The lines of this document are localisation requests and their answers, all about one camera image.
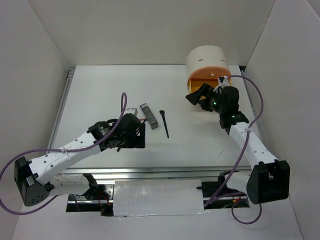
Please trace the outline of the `grey makeup box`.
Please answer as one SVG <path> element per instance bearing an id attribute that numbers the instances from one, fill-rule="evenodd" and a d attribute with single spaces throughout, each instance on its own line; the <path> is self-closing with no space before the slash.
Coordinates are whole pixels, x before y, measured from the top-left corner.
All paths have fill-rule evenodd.
<path id="1" fill-rule="evenodd" d="M 151 111 L 150 107 L 148 106 L 148 104 L 144 103 L 144 104 L 140 105 L 140 109 L 141 109 L 145 119 L 149 123 L 150 128 L 152 130 L 156 129 L 159 126 L 159 124 L 158 124 L 158 121 L 156 120 L 153 112 Z"/>

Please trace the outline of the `round cream drawer organizer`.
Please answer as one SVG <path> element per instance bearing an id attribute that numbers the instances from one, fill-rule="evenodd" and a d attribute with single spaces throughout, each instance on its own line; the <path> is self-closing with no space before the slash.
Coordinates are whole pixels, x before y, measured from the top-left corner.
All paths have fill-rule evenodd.
<path id="1" fill-rule="evenodd" d="M 219 77 L 231 74 L 225 52 L 213 45 L 203 45 L 193 49 L 187 56 L 186 67 L 187 89 L 190 94 L 203 84 L 215 88 L 219 85 Z"/>

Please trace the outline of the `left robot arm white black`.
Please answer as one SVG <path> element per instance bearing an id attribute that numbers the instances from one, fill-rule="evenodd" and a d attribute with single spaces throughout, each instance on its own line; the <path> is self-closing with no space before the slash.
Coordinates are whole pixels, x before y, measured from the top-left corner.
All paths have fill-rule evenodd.
<path id="1" fill-rule="evenodd" d="M 87 200 L 106 194 L 90 173 L 63 176 L 76 163 L 108 149 L 143 149 L 146 146 L 146 124 L 134 114 L 118 119 L 98 121 L 72 142 L 31 160 L 24 156 L 14 162 L 14 181 L 23 204 L 35 206 L 49 196 L 80 195 Z"/>

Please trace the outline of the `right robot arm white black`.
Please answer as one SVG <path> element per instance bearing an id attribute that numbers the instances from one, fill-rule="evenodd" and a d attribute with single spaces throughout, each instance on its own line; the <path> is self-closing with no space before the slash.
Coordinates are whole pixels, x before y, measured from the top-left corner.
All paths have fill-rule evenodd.
<path id="1" fill-rule="evenodd" d="M 290 166 L 287 161 L 278 160 L 270 153 L 251 131 L 249 120 L 239 110 L 237 88 L 213 88 L 204 83 L 198 90 L 186 95 L 186 99 L 192 105 L 200 105 L 205 111 L 218 113 L 221 128 L 242 148 L 238 158 L 246 157 L 251 167 L 250 175 L 237 172 L 235 168 L 221 173 L 217 190 L 206 205 L 211 204 L 219 193 L 228 196 L 234 190 L 246 194 L 255 205 L 288 198 Z"/>

